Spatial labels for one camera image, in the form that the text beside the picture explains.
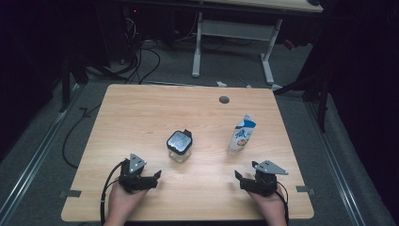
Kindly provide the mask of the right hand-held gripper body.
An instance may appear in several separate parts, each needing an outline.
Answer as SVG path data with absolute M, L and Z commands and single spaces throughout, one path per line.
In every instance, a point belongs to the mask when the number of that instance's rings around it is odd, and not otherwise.
M 254 180 L 248 182 L 246 191 L 259 194 L 263 197 L 270 196 L 278 189 L 278 175 L 287 175 L 288 171 L 270 160 L 259 163 L 255 169 Z

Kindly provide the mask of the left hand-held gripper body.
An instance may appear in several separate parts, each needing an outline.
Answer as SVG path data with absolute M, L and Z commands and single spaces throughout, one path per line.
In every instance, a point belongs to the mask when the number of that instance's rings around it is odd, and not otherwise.
M 147 162 L 134 153 L 121 163 L 119 184 L 129 193 L 140 190 L 141 173 Z

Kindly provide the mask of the white and blue bag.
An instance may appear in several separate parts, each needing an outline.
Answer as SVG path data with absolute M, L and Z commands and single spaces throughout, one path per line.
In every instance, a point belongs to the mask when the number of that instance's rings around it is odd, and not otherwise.
M 228 150 L 231 152 L 244 150 L 255 127 L 256 122 L 249 115 L 245 115 L 234 128 Z

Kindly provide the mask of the glass jar with black lid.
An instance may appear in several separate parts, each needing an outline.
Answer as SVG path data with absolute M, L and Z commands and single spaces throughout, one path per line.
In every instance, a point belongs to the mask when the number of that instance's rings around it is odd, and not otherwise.
M 167 140 L 168 156 L 178 163 L 184 163 L 192 153 L 192 143 L 190 131 L 175 131 Z

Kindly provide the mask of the person's right hand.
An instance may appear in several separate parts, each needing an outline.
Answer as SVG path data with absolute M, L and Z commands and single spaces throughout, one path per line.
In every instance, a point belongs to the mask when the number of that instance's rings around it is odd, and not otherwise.
M 287 226 L 280 188 L 268 197 L 263 197 L 252 192 L 248 192 L 248 195 L 257 203 L 267 226 Z

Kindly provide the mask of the person's left hand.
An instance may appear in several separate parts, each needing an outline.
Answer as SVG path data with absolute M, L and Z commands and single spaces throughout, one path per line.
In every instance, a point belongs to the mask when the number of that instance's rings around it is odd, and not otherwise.
M 147 190 L 128 193 L 119 183 L 113 184 L 109 196 L 108 212 L 105 221 L 126 222 L 147 193 Z

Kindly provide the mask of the black metal stand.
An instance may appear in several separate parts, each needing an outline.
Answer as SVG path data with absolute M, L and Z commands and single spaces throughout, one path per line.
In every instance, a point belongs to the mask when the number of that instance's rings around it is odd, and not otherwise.
M 325 120 L 327 113 L 327 95 L 328 85 L 330 81 L 329 73 L 316 73 L 314 75 L 307 76 L 299 79 L 294 83 L 284 86 L 280 89 L 274 90 L 275 95 L 281 95 L 289 90 L 299 89 L 304 87 L 304 93 L 302 99 L 305 103 L 307 102 L 318 102 L 318 110 L 316 111 L 316 122 L 320 130 L 325 133 Z
M 70 68 L 69 68 L 69 58 L 66 56 L 62 62 L 62 107 L 61 112 L 64 112 L 71 99 L 71 83 L 70 83 Z

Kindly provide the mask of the metal floor rail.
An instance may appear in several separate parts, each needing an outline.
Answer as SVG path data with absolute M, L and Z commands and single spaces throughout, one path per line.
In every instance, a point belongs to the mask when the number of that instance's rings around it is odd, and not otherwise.
M 0 226 L 7 226 L 25 192 L 36 177 L 72 105 L 84 90 L 72 87 L 71 101 L 56 97 L 28 124 L 20 139 L 0 164 Z
M 330 170 L 330 174 L 334 180 L 334 183 L 339 191 L 341 200 L 345 207 L 346 213 L 349 216 L 353 226 L 366 226 L 364 218 L 359 210 L 358 204 L 350 188 L 349 184 L 346 181 L 346 178 L 343 174 L 341 166 L 333 152 L 332 146 L 328 140 L 327 134 L 322 131 L 318 124 L 317 120 L 317 112 L 313 104 L 305 104 L 305 107 L 310 114 L 311 122 L 315 127 L 318 137 L 321 140 L 323 145 L 323 152 L 326 156 L 326 161 L 328 168 Z

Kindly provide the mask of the desk with white frame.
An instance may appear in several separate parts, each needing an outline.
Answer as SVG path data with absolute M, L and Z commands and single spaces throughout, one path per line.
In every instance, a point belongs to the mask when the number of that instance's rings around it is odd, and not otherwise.
M 320 3 L 311 0 L 124 0 L 141 7 L 195 10 L 197 17 L 196 48 L 192 76 L 200 76 L 201 39 L 203 36 L 266 41 L 268 46 L 260 54 L 266 83 L 275 86 L 269 58 L 278 37 L 284 16 L 319 16 L 323 13 Z M 228 22 L 221 19 L 204 19 L 203 14 L 223 13 L 275 17 L 272 24 Z

